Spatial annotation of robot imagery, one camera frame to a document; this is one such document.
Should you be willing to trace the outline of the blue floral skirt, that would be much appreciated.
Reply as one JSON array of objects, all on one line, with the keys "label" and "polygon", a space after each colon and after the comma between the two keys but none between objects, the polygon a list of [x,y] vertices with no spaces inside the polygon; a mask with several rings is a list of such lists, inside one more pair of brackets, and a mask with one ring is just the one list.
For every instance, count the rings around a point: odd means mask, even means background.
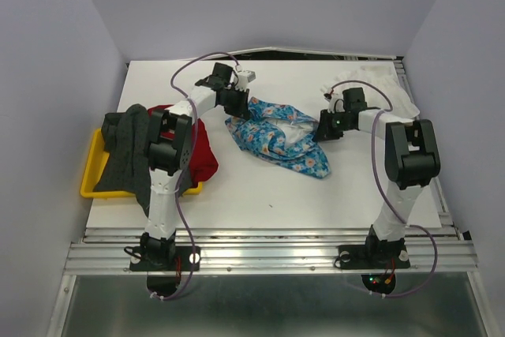
[{"label": "blue floral skirt", "polygon": [[230,116],[225,125],[237,146],[266,162],[323,179],[331,166],[323,149],[313,140],[319,122],[297,108],[249,100],[249,119]]}]

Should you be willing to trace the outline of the white pleated skirt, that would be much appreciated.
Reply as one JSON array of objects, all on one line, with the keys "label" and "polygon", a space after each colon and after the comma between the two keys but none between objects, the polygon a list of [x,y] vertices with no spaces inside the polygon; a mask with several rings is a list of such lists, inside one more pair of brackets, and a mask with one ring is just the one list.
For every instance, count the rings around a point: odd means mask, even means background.
[{"label": "white pleated skirt", "polygon": [[369,107],[388,108],[388,102],[380,93],[356,81],[367,82],[383,92],[391,101],[393,114],[402,118],[416,118],[420,114],[417,106],[401,87],[396,72],[390,66],[363,65],[357,69],[342,71],[330,82],[324,84],[321,91],[324,95],[332,92],[336,99],[342,99],[344,90],[359,87],[363,89],[365,101]]}]

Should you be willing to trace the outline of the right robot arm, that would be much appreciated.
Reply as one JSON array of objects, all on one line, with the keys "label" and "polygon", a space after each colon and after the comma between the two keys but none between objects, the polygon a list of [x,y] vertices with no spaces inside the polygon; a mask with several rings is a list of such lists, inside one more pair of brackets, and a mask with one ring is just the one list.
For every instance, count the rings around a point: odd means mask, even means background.
[{"label": "right robot arm", "polygon": [[389,97],[379,90],[385,108],[371,107],[364,81],[344,81],[340,95],[324,91],[328,101],[320,112],[313,140],[338,140],[347,131],[371,135],[372,174],[383,199],[380,213],[361,245],[340,245],[335,265],[341,269],[378,269],[388,264],[410,266],[406,229],[417,198],[440,173],[440,155],[433,124],[428,119],[401,118]]}]

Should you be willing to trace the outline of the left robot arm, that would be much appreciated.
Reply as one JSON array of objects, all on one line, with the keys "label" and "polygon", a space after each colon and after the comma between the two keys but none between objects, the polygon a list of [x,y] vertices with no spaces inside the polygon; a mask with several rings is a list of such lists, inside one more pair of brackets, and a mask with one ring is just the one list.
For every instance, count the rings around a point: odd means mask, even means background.
[{"label": "left robot arm", "polygon": [[140,259],[159,269],[175,262],[177,222],[182,219],[181,184],[195,149],[199,118],[221,107],[230,116],[248,119],[249,84],[255,79],[253,71],[219,62],[188,91],[170,79],[170,86],[183,100],[151,113],[145,149],[151,194]]}]

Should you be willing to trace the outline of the red skirt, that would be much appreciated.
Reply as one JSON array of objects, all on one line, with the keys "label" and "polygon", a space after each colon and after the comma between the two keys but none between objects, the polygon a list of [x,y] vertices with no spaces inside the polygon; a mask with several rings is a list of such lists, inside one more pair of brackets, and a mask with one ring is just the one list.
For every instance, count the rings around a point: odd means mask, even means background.
[{"label": "red skirt", "polygon": [[187,114],[173,114],[172,105],[148,109],[145,155],[150,170],[167,175],[181,173],[180,189],[196,191],[218,170],[204,123]]}]

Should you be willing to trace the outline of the dark grey dotted skirt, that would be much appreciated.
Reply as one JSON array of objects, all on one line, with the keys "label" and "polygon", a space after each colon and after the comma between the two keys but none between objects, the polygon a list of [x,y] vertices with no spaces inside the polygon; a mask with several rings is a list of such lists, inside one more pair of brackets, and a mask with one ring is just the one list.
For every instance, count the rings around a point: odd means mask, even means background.
[{"label": "dark grey dotted skirt", "polygon": [[104,116],[101,134],[109,158],[94,187],[96,192],[133,194],[144,214],[149,213],[151,194],[148,158],[144,154],[148,124],[148,110],[140,104]]}]

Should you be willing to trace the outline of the yellow plastic tray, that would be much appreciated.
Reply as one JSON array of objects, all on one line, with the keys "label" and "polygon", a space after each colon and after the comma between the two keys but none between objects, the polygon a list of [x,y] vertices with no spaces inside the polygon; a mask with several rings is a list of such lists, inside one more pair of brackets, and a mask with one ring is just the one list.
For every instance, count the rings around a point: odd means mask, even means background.
[{"label": "yellow plastic tray", "polygon": [[151,179],[144,154],[144,128],[119,128],[110,136],[97,129],[92,135],[80,194],[84,198],[134,197],[146,206]]}]

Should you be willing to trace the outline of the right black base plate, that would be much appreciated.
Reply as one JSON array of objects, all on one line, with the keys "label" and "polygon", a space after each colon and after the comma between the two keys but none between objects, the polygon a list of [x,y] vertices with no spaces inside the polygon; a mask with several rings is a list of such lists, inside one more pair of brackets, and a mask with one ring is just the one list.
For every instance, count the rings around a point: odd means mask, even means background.
[{"label": "right black base plate", "polygon": [[364,245],[339,245],[333,265],[342,270],[383,270],[410,268],[409,260],[401,260],[397,252],[368,251]]}]

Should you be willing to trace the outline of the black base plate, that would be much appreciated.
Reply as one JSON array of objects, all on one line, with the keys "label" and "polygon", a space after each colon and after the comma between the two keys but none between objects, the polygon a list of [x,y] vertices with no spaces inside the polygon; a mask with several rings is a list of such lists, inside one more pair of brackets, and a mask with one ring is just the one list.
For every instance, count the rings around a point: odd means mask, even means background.
[{"label": "black base plate", "polygon": [[342,270],[383,270],[410,268],[409,260],[401,260],[397,252],[368,251],[364,245],[339,245],[333,265]]},{"label": "black base plate", "polygon": [[200,270],[201,248],[197,246],[177,245],[169,257],[151,257],[142,253],[140,246],[126,246],[123,251],[129,256],[129,270],[134,272],[148,271],[183,271]]}]

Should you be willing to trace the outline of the aluminium rail frame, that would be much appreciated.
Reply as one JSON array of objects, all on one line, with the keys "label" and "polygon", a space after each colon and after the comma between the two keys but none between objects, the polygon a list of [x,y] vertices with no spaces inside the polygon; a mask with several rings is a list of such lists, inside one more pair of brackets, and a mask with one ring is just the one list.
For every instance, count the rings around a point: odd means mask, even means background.
[{"label": "aluminium rail frame", "polygon": [[317,180],[241,152],[219,108],[203,116],[219,171],[182,201],[201,248],[200,270],[174,301],[154,299],[129,268],[145,218],[128,199],[97,199],[68,251],[51,336],[383,335],[498,336],[477,251],[455,226],[438,179],[413,209],[410,268],[398,297],[367,293],[343,271],[338,247],[361,244],[382,204],[370,137],[325,144],[332,175]]}]

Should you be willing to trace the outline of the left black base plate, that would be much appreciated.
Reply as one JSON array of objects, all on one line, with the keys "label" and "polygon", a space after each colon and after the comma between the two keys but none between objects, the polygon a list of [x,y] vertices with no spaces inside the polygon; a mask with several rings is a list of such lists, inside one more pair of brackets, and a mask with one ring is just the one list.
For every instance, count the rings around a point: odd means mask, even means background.
[{"label": "left black base plate", "polygon": [[148,271],[183,271],[200,270],[201,248],[197,246],[177,245],[169,257],[151,257],[142,253],[140,246],[126,246],[123,251],[129,256],[129,270],[134,272]]}]

